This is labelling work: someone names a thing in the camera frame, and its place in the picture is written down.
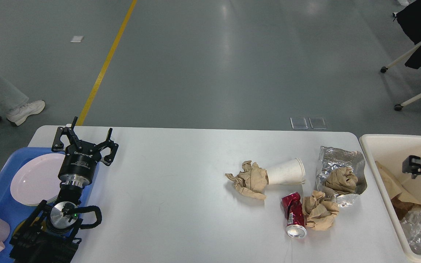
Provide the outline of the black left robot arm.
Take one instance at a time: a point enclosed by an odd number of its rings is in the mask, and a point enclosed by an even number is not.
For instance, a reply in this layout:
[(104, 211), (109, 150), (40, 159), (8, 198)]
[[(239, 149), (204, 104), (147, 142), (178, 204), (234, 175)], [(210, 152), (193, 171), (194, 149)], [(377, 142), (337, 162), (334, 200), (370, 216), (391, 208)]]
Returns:
[(16, 263), (70, 263), (82, 239), (81, 229), (92, 229), (102, 222), (98, 206), (81, 206), (81, 196), (94, 177), (98, 163), (110, 166), (119, 145), (112, 140), (112, 128), (104, 142), (80, 140), (75, 134), (77, 117), (71, 126), (58, 127), (53, 152), (65, 154), (58, 178), (60, 191), (53, 204), (42, 200), (20, 223), (10, 239), (10, 258)]

